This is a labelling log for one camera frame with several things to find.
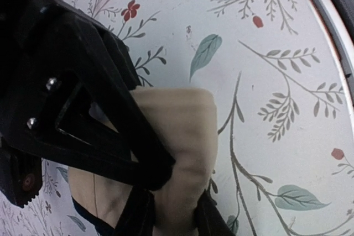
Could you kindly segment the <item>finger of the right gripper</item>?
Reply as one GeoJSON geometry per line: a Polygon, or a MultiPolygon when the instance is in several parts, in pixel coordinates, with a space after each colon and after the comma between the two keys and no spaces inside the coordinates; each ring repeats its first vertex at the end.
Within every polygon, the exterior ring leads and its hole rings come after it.
{"type": "Polygon", "coordinates": [[[125,44],[76,14],[60,16],[59,59],[78,82],[63,106],[66,165],[156,191],[171,162],[131,96],[139,85],[125,44]]]}

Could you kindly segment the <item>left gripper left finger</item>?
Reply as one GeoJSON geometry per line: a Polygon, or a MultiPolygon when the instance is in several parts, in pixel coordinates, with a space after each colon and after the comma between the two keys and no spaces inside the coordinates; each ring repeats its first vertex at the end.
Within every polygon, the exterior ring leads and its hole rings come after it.
{"type": "Polygon", "coordinates": [[[114,229],[115,235],[152,236],[155,223],[154,196],[148,190],[133,187],[114,229]]]}

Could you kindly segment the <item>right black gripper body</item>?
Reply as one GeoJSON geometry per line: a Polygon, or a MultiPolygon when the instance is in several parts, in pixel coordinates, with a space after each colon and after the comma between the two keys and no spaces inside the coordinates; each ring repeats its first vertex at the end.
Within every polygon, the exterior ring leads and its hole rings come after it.
{"type": "Polygon", "coordinates": [[[94,24],[61,0],[1,0],[1,192],[20,208],[42,187],[42,159],[87,170],[93,156],[91,100],[65,65],[76,19],[94,24]]]}

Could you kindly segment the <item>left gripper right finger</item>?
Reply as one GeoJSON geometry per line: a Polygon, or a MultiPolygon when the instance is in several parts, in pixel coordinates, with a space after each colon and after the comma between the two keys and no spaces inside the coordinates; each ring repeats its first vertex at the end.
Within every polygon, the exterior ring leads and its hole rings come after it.
{"type": "Polygon", "coordinates": [[[194,218],[199,236],[233,236],[206,190],[197,202],[194,218]]]}

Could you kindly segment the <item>cream underwear navy trim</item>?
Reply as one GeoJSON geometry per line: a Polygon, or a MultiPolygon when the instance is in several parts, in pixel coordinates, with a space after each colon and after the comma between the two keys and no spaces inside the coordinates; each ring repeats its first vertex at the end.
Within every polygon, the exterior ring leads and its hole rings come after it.
{"type": "MultiPolygon", "coordinates": [[[[137,87],[131,96],[162,143],[170,174],[152,192],[153,235],[197,235],[195,211],[215,167],[218,152],[217,107],[202,88],[137,87]]],[[[69,167],[69,191],[88,221],[113,229],[137,191],[128,184],[69,167]]]]}

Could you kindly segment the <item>floral patterned table mat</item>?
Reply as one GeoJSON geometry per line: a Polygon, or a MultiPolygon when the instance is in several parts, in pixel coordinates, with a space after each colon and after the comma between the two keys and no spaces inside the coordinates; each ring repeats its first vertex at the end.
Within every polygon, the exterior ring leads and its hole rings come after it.
{"type": "MultiPolygon", "coordinates": [[[[139,85],[202,88],[217,107],[206,191],[233,235],[353,234],[353,89],[312,0],[61,0],[121,40],[139,85]]],[[[115,235],[42,159],[2,235],[115,235]]]]}

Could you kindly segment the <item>aluminium front rail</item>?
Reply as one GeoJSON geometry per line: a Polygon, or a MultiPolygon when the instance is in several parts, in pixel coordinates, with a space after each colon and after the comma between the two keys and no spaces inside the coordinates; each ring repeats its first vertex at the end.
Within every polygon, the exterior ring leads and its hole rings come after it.
{"type": "Polygon", "coordinates": [[[340,55],[345,81],[353,89],[353,0],[312,0],[340,55]]]}

